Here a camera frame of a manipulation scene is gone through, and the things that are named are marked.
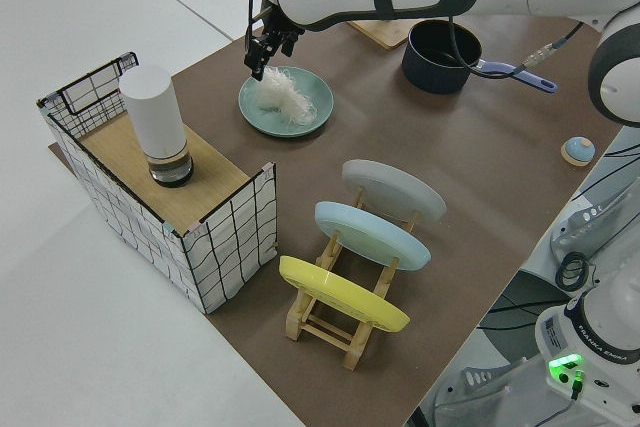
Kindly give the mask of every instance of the white table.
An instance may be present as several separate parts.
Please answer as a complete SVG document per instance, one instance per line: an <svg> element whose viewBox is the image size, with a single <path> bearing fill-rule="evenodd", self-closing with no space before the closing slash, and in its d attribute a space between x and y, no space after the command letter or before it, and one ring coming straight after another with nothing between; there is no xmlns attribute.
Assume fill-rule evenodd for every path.
<svg viewBox="0 0 640 427"><path fill-rule="evenodd" d="M0 12L3 425L301 425L103 222L35 107L123 52L173 74L228 36L176 0L0 0Z"/></svg>

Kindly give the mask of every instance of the yellow plate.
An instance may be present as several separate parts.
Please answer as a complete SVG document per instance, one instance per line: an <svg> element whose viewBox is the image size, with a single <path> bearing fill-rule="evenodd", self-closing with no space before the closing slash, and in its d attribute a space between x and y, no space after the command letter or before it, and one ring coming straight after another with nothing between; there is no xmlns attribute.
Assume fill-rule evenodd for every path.
<svg viewBox="0 0 640 427"><path fill-rule="evenodd" d="M294 287L361 322L387 332L398 332L409 317L382 297L320 267L283 255L280 275Z"/></svg>

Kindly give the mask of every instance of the white cotton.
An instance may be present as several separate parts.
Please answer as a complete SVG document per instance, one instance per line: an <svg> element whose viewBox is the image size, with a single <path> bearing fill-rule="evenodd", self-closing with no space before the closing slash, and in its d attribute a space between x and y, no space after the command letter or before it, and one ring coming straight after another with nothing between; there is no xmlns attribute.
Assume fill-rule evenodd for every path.
<svg viewBox="0 0 640 427"><path fill-rule="evenodd" d="M256 98L261 109L279 111L294 124L309 125L317 115L311 99L296 90L295 81L274 67L265 67L262 80L256 84Z"/></svg>

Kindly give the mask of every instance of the plate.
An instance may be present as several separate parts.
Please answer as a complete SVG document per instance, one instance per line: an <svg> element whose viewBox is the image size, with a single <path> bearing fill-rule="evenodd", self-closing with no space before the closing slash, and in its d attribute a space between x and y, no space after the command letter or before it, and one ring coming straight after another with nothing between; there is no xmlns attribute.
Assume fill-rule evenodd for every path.
<svg viewBox="0 0 640 427"><path fill-rule="evenodd" d="M295 83L296 90L309 97L318 112L315 120L309 125L297 125L288 121L276 110L261 109L256 98L258 81L253 77L249 77L242 84L238 94L242 115L260 132L275 137L300 137L313 132L331 115L333 110L331 89L324 80L307 70L297 67L278 67L278 70L289 74Z"/></svg>
<svg viewBox="0 0 640 427"><path fill-rule="evenodd" d="M294 287L360 322L387 332L399 332L408 323L407 314L373 292L294 257L280 257L280 275Z"/></svg>
<svg viewBox="0 0 640 427"><path fill-rule="evenodd" d="M337 231L340 245L378 264L398 259L399 270L420 270L431 260L429 249L411 234L350 205L318 202L315 220L328 237Z"/></svg>
<svg viewBox="0 0 640 427"><path fill-rule="evenodd" d="M414 211L418 221L435 222L447 205L435 190L406 172L372 160L349 160L342 166L342 180L354 194L364 189L367 210L408 222Z"/></svg>

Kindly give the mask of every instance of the light blue plate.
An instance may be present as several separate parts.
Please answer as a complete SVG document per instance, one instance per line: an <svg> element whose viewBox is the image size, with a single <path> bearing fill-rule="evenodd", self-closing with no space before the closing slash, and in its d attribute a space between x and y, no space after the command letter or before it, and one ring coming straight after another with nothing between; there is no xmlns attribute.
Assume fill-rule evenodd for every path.
<svg viewBox="0 0 640 427"><path fill-rule="evenodd" d="M398 269L419 270L431 260L429 250L411 234L350 205L318 202L315 219L327 236L337 231L340 245L378 264L388 266L397 258Z"/></svg>
<svg viewBox="0 0 640 427"><path fill-rule="evenodd" d="M256 96L258 81L253 77L249 77L242 84L238 94L242 115L260 132L275 137L299 137L313 132L324 124L331 115L333 110L331 89L324 80L307 70L297 67L278 67L278 70L288 73L295 83L296 90L309 97L318 111L315 120L309 125L297 125L276 110L260 108Z"/></svg>

